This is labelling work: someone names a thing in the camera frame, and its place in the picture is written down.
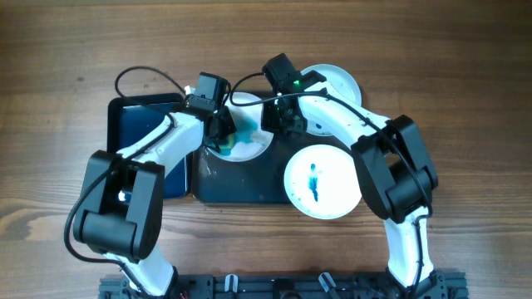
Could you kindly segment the green yellow sponge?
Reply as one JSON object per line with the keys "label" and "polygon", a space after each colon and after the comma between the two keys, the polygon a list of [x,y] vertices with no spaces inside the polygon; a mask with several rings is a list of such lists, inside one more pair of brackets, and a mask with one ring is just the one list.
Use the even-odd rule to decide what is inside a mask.
{"label": "green yellow sponge", "polygon": [[236,134],[230,134],[225,136],[223,139],[219,140],[218,146],[219,146],[219,154],[223,156],[229,156],[231,155],[232,149],[236,145]]}

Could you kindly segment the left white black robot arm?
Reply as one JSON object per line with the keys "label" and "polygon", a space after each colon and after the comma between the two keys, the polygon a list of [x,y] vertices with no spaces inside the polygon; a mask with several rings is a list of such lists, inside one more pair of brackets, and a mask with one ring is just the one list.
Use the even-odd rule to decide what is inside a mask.
{"label": "left white black robot arm", "polygon": [[142,298],[183,298],[178,272],[157,244],[165,178],[202,146],[236,131],[225,106],[231,92],[222,77],[201,73],[195,90],[145,137],[115,153],[88,160],[81,193],[67,216],[63,242],[76,259],[117,265],[130,290]]}

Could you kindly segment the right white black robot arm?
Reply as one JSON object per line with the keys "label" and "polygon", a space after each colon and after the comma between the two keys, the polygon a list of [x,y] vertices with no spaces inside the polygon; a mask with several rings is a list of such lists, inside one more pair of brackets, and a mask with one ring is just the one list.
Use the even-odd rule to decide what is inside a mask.
{"label": "right white black robot arm", "polygon": [[262,72],[276,95],[264,102],[262,128],[299,132],[313,122],[350,147],[362,197],[385,224],[387,269],[398,284],[414,290],[433,270],[426,222],[438,185],[416,123],[362,108],[358,87],[344,83],[351,76],[341,68],[299,71],[281,53]]}

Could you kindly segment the large dark serving tray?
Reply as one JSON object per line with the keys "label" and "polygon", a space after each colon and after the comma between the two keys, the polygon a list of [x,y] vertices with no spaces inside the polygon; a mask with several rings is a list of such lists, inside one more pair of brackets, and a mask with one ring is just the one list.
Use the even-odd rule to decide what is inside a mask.
{"label": "large dark serving tray", "polygon": [[210,205],[289,204],[283,184],[288,161],[311,145],[331,145],[350,150],[333,136],[305,133],[273,134],[269,147],[257,158],[229,162],[201,147],[190,159],[191,194]]}

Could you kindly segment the small black water tray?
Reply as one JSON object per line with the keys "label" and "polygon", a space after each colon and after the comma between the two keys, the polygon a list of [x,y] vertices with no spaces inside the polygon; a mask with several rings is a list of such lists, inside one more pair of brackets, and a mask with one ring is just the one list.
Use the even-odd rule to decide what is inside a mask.
{"label": "small black water tray", "polygon": [[[178,93],[166,93],[133,96],[133,99],[160,110],[170,111],[175,104],[183,101],[183,96]],[[163,119],[161,113],[120,97],[111,100],[107,110],[106,151],[115,153],[133,145],[148,135]],[[191,154],[185,156],[165,177],[165,199],[183,198],[188,193],[190,159]]]}

